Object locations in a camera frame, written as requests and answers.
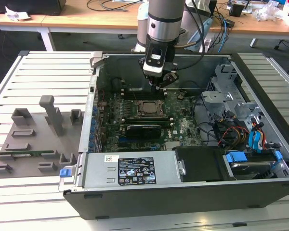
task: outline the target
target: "metal bracket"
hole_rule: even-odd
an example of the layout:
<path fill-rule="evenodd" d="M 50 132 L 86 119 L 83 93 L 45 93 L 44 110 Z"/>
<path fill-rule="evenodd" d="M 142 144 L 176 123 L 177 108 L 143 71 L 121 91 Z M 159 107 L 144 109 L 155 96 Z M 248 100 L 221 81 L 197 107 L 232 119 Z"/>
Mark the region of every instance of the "metal bracket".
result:
<path fill-rule="evenodd" d="M 289 167 L 284 161 L 284 159 L 279 160 L 279 162 L 272 168 L 278 178 L 288 178 L 289 177 Z"/>
<path fill-rule="evenodd" d="M 104 55 L 102 51 L 94 51 L 90 57 L 90 73 L 94 72 L 94 68 L 104 63 Z"/>

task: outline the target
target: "gray floor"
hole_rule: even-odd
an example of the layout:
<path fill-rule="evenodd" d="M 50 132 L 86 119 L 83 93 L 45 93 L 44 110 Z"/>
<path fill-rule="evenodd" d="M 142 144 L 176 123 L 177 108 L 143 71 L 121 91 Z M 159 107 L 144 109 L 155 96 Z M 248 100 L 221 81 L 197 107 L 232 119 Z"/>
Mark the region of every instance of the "gray floor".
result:
<path fill-rule="evenodd" d="M 4 78 L 20 50 L 44 51 L 45 47 L 38 40 L 35 32 L 7 32 L 7 36 L 15 43 L 13 45 L 0 31 L 0 82 Z M 107 34 L 67 34 L 53 33 L 53 40 L 57 51 L 130 51 L 136 43 L 135 35 L 124 35 L 118 39 L 117 35 Z M 229 38 L 222 52 L 261 52 L 268 57 L 273 57 L 285 70 L 289 69 L 289 44 L 281 44 L 279 50 L 274 50 L 278 40 L 259 40 L 256 48 L 249 46 L 251 39 Z"/>

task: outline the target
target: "blue cable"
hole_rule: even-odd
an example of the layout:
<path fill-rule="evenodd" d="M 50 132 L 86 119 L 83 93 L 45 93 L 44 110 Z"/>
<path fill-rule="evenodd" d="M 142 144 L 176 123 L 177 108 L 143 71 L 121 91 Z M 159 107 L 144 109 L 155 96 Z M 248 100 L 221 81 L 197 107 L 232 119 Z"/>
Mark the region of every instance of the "blue cable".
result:
<path fill-rule="evenodd" d="M 225 24 L 225 30 L 224 30 L 224 34 L 223 34 L 223 40 L 222 40 L 222 43 L 221 43 L 221 46 L 220 48 L 218 49 L 218 52 L 219 53 L 222 48 L 223 48 L 223 45 L 224 45 L 224 42 L 225 42 L 225 36 L 226 36 L 226 33 L 227 33 L 227 27 L 226 27 L 226 21 L 223 19 L 223 23 Z"/>

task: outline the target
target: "warning label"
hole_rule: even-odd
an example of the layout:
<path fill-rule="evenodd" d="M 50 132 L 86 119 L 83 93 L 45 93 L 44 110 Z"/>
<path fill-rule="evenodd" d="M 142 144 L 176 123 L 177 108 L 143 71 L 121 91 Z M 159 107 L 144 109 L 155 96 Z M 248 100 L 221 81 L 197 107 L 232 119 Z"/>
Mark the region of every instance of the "warning label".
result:
<path fill-rule="evenodd" d="M 118 159 L 118 184 L 156 184 L 153 157 Z"/>

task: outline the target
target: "blue latch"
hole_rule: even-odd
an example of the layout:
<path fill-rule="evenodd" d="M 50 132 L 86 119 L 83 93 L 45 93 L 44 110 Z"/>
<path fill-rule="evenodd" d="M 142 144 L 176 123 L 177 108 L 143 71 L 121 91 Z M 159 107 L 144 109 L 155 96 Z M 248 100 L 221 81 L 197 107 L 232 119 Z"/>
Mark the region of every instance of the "blue latch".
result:
<path fill-rule="evenodd" d="M 229 163 L 232 162 L 246 162 L 247 158 L 244 152 L 230 152 L 226 155 Z"/>
<path fill-rule="evenodd" d="M 277 158 L 278 160 L 281 160 L 281 159 L 283 158 L 283 155 L 282 155 L 282 153 L 281 153 L 280 151 L 276 151 L 276 152 L 275 152 L 275 156 L 276 156 L 276 158 Z"/>
<path fill-rule="evenodd" d="M 71 169 L 61 169 L 59 176 L 63 177 L 72 177 L 72 170 Z"/>
<path fill-rule="evenodd" d="M 259 131 L 250 131 L 249 136 L 249 147 L 256 150 L 257 153 L 261 153 L 261 150 L 259 149 L 259 141 L 261 138 L 261 133 Z"/>

